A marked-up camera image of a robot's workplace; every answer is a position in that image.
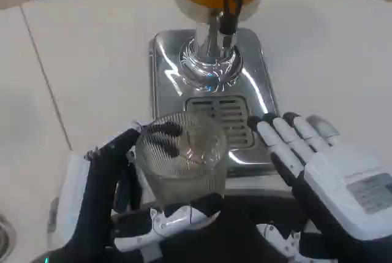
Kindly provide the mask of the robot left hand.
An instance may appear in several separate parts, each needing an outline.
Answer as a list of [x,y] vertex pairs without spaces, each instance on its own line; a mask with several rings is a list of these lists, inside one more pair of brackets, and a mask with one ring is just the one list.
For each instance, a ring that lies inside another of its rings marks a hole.
[[155,148],[176,157],[179,150],[170,138],[182,133],[179,124],[168,120],[135,124],[85,156],[75,156],[67,168],[56,214],[56,231],[64,241],[39,256],[37,262],[161,262],[162,241],[216,216],[223,202],[217,193],[162,210],[122,214],[115,208],[122,178],[130,181],[134,190],[141,188],[129,160],[137,140],[150,135]]

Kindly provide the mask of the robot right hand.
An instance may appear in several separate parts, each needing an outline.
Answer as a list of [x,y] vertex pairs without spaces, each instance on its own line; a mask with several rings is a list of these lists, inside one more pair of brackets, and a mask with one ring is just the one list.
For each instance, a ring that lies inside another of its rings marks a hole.
[[390,262],[391,167],[366,148],[345,142],[326,119],[294,112],[250,116],[247,125],[315,232],[263,237],[291,262]]

